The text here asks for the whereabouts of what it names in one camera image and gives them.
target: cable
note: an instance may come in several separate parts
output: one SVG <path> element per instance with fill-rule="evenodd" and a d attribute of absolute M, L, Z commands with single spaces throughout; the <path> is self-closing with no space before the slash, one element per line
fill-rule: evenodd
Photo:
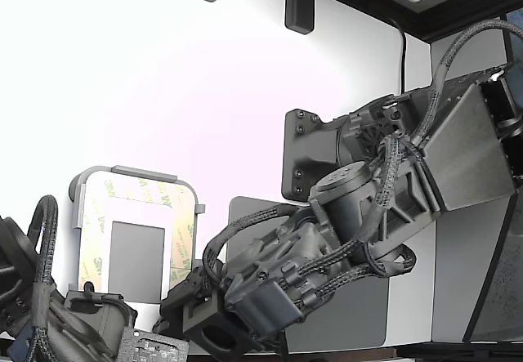
<path fill-rule="evenodd" d="M 461 50 L 463 45 L 467 43 L 472 37 L 483 31 L 486 31 L 487 29 L 502 29 L 509 31 L 510 33 L 516 35 L 519 39 L 523 40 L 523 29 L 503 20 L 484 20 L 463 31 L 450 46 L 445 55 L 441 58 L 441 62 L 438 65 L 436 72 L 434 73 L 431 90 L 429 92 L 430 98 L 427 111 L 411 140 L 414 145 L 419 145 L 423 141 L 425 136 L 428 134 L 432 123 L 434 123 L 441 93 L 443 92 L 443 87 L 445 85 L 445 79 L 456 55 Z"/>
<path fill-rule="evenodd" d="M 225 229 L 223 229 L 220 234 L 211 239 L 203 251 L 203 268 L 207 273 L 208 277 L 215 283 L 219 284 L 221 282 L 220 275 L 214 270 L 214 265 L 220 251 L 223 249 L 224 245 L 238 234 L 241 230 L 245 230 L 250 226 L 257 225 L 264 221 L 274 219 L 276 217 L 290 217 L 297 212 L 299 208 L 291 204 L 278 204 L 274 207 L 270 207 L 263 211 L 255 212 L 246 217 L 242 217 L 237 221 L 230 223 Z"/>
<path fill-rule="evenodd" d="M 407 55 L 407 36 L 405 31 L 401 28 L 397 21 L 391 17 L 387 18 L 397 29 L 401 35 L 401 67 L 400 67 L 400 95 L 405 93 L 405 58 Z"/>
<path fill-rule="evenodd" d="M 50 195 L 44 196 L 34 210 L 29 228 L 38 228 L 43 232 L 42 247 L 38 258 L 36 275 L 33 285 L 31 320 L 33 336 L 31 347 L 25 358 L 32 362 L 36 351 L 39 351 L 47 362 L 60 362 L 51 348 L 47 335 L 47 317 L 52 291 L 52 259 L 55 252 L 56 227 L 58 221 L 58 203 Z"/>
<path fill-rule="evenodd" d="M 95 286 L 92 282 L 86 282 L 83 285 L 83 292 L 85 293 L 85 296 L 89 298 L 90 300 L 94 302 L 99 302 L 102 304 L 107 305 L 113 305 L 117 307 L 120 312 L 123 313 L 123 316 L 125 317 L 125 326 L 131 326 L 134 327 L 134 324 L 136 322 L 136 317 L 138 316 L 138 312 L 133 310 L 131 307 L 129 307 L 125 302 L 119 300 L 119 299 L 112 299 L 110 297 L 107 297 L 106 295 L 101 296 L 99 298 L 94 298 L 93 293 L 95 292 Z"/>

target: screw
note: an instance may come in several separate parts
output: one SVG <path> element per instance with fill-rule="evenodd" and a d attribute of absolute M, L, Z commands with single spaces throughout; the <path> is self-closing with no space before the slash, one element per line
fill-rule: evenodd
<path fill-rule="evenodd" d="M 259 280 L 265 280 L 265 279 L 267 279 L 267 276 L 269 276 L 269 274 L 267 273 L 266 270 L 261 270 L 258 272 Z"/>

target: white wall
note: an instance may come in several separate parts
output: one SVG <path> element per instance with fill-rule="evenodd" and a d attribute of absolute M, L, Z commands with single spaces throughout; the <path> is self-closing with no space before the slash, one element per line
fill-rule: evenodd
<path fill-rule="evenodd" d="M 307 36 L 284 27 L 284 0 L 0 0 L 0 26 L 0 211 L 25 229 L 38 199 L 57 197 L 63 292 L 79 172 L 122 164 L 188 181 L 207 204 L 200 254 L 233 197 L 281 200 L 287 111 L 327 121 L 398 88 L 396 30 L 333 0 L 316 0 Z M 408 47 L 407 88 L 426 86 L 429 46 Z"/>

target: gray panel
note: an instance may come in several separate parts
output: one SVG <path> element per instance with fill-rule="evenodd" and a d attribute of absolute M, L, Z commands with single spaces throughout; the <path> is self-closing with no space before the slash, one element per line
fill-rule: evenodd
<path fill-rule="evenodd" d="M 516 201 L 507 238 L 471 340 L 523 340 L 523 195 Z"/>
<path fill-rule="evenodd" d="M 343 286 L 304 324 L 287 330 L 292 352 L 376 348 L 387 335 L 387 279 L 367 278 Z"/>
<path fill-rule="evenodd" d="M 127 302 L 160 303 L 164 239 L 164 229 L 114 221 L 109 293 L 122 294 Z"/>
<path fill-rule="evenodd" d="M 447 212 L 436 226 L 432 340 L 461 342 L 489 269 L 510 198 Z"/>
<path fill-rule="evenodd" d="M 230 202 L 229 221 L 275 204 L 246 197 L 234 198 Z M 227 256 L 233 257 L 253 238 L 261 238 L 282 222 L 266 222 L 237 234 L 227 244 Z M 388 280 L 372 278 L 342 287 L 331 302 L 312 313 L 304 324 L 295 324 L 287 329 L 289 351 L 343 351 L 380 347 L 387 333 L 388 288 Z"/>
<path fill-rule="evenodd" d="M 516 193 L 505 153 L 478 86 L 471 86 L 439 124 L 430 132 L 432 137 L 424 151 L 446 210 Z"/>
<path fill-rule="evenodd" d="M 441 61 L 458 34 L 443 38 L 431 45 L 432 72 Z M 459 51 L 454 63 L 450 66 L 449 78 L 457 78 L 480 70 L 507 63 L 505 41 L 501 30 L 489 30 L 476 35 Z"/>

